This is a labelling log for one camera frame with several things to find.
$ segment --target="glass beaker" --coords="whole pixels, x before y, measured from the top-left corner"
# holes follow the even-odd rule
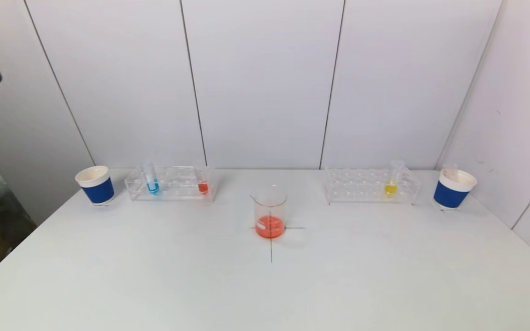
[[[288,194],[277,185],[257,189],[250,197],[255,201],[255,230],[265,238],[276,238],[286,228],[284,205]]]

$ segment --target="red liquid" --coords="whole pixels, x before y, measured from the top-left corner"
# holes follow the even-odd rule
[[[200,193],[202,193],[203,195],[208,194],[208,183],[207,182],[201,182],[200,184],[197,185],[197,188],[200,189]]]
[[[276,238],[285,230],[283,220],[275,216],[263,216],[255,224],[257,234],[265,238]]]

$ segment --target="white cup rim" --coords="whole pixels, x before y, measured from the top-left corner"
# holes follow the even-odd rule
[[[95,178],[88,179],[88,180],[79,179],[80,177],[83,178],[83,176],[85,176],[86,174],[89,174],[90,172],[97,172],[97,170],[103,170],[99,172],[99,176],[96,176]],[[98,165],[98,166],[95,165],[93,167],[89,167],[89,168],[81,170],[77,175],[75,175],[75,180],[80,184],[88,184],[96,180],[99,180],[100,178],[105,176],[108,172],[109,172],[109,168],[106,167],[105,165]]]
[[[454,180],[447,178],[447,176],[445,175],[446,170],[447,169],[441,170],[440,176],[439,176],[439,182],[441,182],[441,184],[443,184],[445,187],[451,190],[459,191],[459,192],[469,192],[472,190],[474,186],[478,184],[478,180],[474,176],[472,176],[471,174],[463,170],[457,170],[458,176],[464,177],[465,179],[469,180],[470,183],[465,184],[465,183],[455,182]]]

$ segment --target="liquid in test tube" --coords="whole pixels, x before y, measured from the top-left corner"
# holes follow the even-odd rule
[[[158,186],[158,179],[156,178],[154,164],[152,162],[143,164],[143,174],[145,180],[147,181],[147,188],[149,188],[149,192],[153,195],[159,195],[160,190]]]
[[[392,171],[390,173],[390,179],[384,186],[384,191],[387,197],[393,197],[398,191],[398,182],[402,177],[402,171],[404,170],[404,161],[392,161]]]
[[[206,178],[206,166],[204,163],[194,163],[193,170],[196,173],[197,188],[203,195],[208,194],[208,178]]]

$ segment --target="paper cup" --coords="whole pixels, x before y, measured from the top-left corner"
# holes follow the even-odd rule
[[[457,176],[449,178],[446,170],[441,170],[437,189],[435,190],[435,202],[441,209],[456,209],[467,197],[469,191],[478,183],[478,180],[465,171],[457,170]]]
[[[114,197],[114,187],[109,178],[109,168],[98,165],[81,170],[75,180],[94,205],[103,205]]]

